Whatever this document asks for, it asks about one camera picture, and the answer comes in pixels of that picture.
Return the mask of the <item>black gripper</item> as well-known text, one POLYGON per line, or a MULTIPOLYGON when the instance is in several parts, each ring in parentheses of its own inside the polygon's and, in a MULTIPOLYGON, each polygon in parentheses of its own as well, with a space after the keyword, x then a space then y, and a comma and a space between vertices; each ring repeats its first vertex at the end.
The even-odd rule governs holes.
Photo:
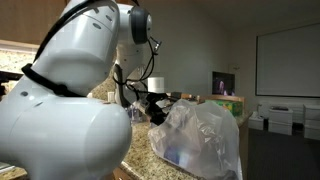
POLYGON ((146 96, 147 105, 145 107, 145 114, 149 117, 151 123, 161 125, 167 114, 157 105, 158 101, 168 99, 166 93, 149 93, 146 96))

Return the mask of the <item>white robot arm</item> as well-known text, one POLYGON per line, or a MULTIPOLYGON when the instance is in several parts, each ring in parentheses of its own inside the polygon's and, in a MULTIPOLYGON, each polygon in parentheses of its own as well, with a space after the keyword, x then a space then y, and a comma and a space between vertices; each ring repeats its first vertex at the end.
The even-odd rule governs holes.
POLYGON ((149 12, 116 0, 70 0, 32 63, 0 102, 0 160, 31 180, 102 180, 132 139, 127 107, 138 91, 112 103, 90 97, 111 70, 125 86, 151 36, 149 12))

